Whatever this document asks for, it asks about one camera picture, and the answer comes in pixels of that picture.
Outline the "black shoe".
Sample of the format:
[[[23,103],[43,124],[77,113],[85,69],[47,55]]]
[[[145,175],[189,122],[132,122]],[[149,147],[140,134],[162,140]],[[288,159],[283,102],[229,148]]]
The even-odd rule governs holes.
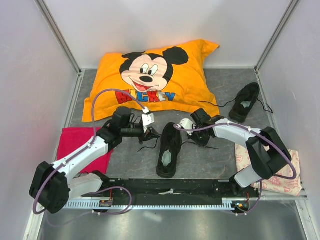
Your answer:
[[[259,94],[260,86],[258,83],[252,82],[246,85],[238,92],[229,117],[238,123],[244,123],[257,102]]]
[[[182,136],[179,130],[169,122],[160,137],[160,151],[156,166],[159,177],[170,179],[176,174],[178,155],[181,151]]]

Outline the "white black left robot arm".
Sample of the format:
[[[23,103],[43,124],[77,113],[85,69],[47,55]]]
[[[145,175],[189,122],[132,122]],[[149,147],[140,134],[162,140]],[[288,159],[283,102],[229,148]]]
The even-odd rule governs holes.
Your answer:
[[[66,157],[49,164],[44,161],[36,170],[30,186],[29,195],[34,199],[33,212],[40,214],[37,205],[45,211],[56,214],[67,204],[68,200],[85,194],[95,193],[99,197],[110,191],[108,182],[102,180],[100,173],[90,173],[84,177],[76,177],[84,168],[98,158],[111,152],[123,138],[138,138],[139,143],[159,138],[152,127],[154,114],[144,108],[138,123],[131,120],[132,111],[127,107],[119,107],[103,127],[94,131],[84,145]]]

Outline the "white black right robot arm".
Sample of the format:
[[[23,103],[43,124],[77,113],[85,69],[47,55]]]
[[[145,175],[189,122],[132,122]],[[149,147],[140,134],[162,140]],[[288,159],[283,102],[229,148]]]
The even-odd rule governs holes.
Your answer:
[[[199,146],[205,147],[210,138],[219,138],[247,150],[249,166],[230,178],[229,191],[233,196],[240,197],[249,185],[274,176],[286,180],[297,177],[292,157],[274,128],[250,128],[220,115],[211,117],[203,108],[193,112],[191,118],[184,118],[179,124]]]

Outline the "orange Mickey pillow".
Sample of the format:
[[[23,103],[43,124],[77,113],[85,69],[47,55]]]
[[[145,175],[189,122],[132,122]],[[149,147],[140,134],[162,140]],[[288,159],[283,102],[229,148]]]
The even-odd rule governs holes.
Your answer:
[[[106,119],[122,106],[186,113],[202,108],[212,117],[219,115],[204,73],[206,58],[218,48],[198,39],[144,52],[105,54],[84,100],[82,121]]]

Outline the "magenta folded cloth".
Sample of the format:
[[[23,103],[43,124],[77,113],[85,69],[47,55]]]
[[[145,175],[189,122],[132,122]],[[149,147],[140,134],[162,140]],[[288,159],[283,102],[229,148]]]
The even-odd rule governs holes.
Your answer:
[[[88,142],[94,134],[92,127],[68,127],[62,130],[59,145],[57,148],[57,160],[60,160],[67,155],[74,152],[76,149]],[[106,174],[111,159],[112,152],[97,158],[87,167],[82,169],[79,173],[92,173],[93,171],[100,171]]]

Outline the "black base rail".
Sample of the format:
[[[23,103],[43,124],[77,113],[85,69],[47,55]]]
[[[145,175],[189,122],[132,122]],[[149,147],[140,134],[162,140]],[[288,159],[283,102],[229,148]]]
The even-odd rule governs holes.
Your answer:
[[[101,193],[85,194],[79,198],[98,198],[131,205],[133,201],[148,198],[148,203],[216,204],[218,199],[246,201],[259,196],[253,187],[237,190],[228,180],[213,179],[139,179],[102,176]]]

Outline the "aluminium slotted rail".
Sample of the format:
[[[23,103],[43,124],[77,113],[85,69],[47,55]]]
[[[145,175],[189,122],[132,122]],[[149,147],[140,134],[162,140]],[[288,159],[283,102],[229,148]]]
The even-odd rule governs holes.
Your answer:
[[[241,207],[240,203],[235,203],[231,199],[221,198],[213,203],[170,203],[152,200],[148,202],[147,197],[143,197],[141,201],[133,201],[131,205],[116,203],[114,200],[99,199],[97,197],[83,197],[73,199],[66,203],[64,209],[75,210],[214,210],[214,211],[234,211],[237,207]]]

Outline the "right aluminium frame post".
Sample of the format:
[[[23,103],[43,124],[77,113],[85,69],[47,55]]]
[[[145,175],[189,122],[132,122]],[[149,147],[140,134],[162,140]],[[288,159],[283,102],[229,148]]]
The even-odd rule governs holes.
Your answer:
[[[292,14],[294,13],[294,11],[299,3],[300,3],[300,0],[291,0],[289,2],[289,5],[287,6],[285,12],[283,13],[279,23],[277,24],[277,27],[275,28],[270,40],[268,41],[268,43],[267,43],[266,47],[264,48],[257,64],[254,67],[254,70],[256,73],[258,73],[259,70],[264,65],[265,61],[267,60],[267,57],[270,55],[271,51],[273,50],[281,33],[285,29],[287,23],[289,22]]]

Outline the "aluminium frame post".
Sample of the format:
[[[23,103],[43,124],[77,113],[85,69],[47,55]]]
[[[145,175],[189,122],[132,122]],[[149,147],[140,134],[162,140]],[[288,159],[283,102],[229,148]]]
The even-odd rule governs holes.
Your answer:
[[[292,14],[294,13],[294,11],[299,3],[300,3],[300,0],[291,0],[289,2],[289,5],[287,6],[285,12],[283,13],[279,23],[277,24],[277,27],[275,28],[270,40],[268,41],[268,43],[267,43],[266,47],[264,48],[257,64],[254,67],[254,70],[256,73],[258,73],[259,70],[264,65],[265,61],[267,60],[267,57],[270,55],[271,51],[273,50],[281,33],[285,29],[287,23],[289,22]]]
[[[77,75],[80,76],[82,73],[82,69],[79,66],[79,64],[77,63],[76,58],[74,57],[70,47],[68,46],[67,41],[65,40],[57,22],[54,19],[54,16],[52,15],[49,7],[46,4],[46,1],[45,0],[35,0],[35,3],[37,4],[39,10],[41,11],[43,17],[45,18],[47,24],[49,25],[56,40],[58,41],[59,45],[61,46],[63,52],[67,56],[72,68],[75,70]]]

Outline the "left aluminium frame post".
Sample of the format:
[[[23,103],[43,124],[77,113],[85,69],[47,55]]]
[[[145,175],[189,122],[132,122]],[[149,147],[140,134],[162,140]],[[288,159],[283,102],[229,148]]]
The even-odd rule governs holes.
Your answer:
[[[59,45],[61,46],[63,52],[67,56],[72,68],[75,70],[77,75],[80,76],[82,73],[82,69],[79,66],[79,64],[77,63],[76,58],[74,57],[70,47],[68,46],[67,41],[65,40],[57,22],[54,19],[54,16],[52,15],[49,7],[46,4],[46,1],[45,0],[35,0],[35,3],[37,4],[39,10],[41,11],[43,17],[45,18],[47,24],[49,25],[56,40],[58,41]]]

